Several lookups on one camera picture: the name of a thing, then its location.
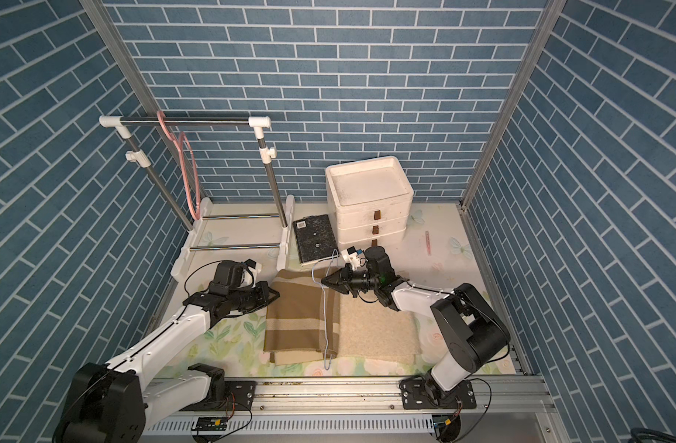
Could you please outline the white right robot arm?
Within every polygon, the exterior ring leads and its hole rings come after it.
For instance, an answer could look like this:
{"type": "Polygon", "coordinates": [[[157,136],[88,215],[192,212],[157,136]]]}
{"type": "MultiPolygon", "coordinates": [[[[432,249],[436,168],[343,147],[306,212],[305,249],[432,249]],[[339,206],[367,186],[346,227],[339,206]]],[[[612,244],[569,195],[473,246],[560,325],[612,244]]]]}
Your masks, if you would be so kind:
{"type": "Polygon", "coordinates": [[[424,392],[434,404],[445,403],[457,385],[510,345],[509,330],[473,284],[453,289],[413,284],[395,272],[378,245],[350,247],[345,258],[343,268],[321,279],[323,286],[353,297],[371,292],[386,308],[432,317],[437,323],[447,353],[423,378],[424,392]]]}

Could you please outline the beige brown plaid scarf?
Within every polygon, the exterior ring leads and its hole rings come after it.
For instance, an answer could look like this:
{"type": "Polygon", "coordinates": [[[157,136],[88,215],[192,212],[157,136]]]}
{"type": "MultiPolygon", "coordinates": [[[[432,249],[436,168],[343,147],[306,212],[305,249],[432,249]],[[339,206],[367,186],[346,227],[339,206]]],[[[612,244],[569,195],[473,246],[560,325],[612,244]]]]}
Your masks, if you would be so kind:
{"type": "MultiPolygon", "coordinates": [[[[321,289],[309,271],[279,271],[270,287],[280,293],[266,311],[264,352],[275,365],[303,364],[323,359],[321,289]]],[[[327,289],[330,354],[338,355],[340,295],[327,289]]]]}

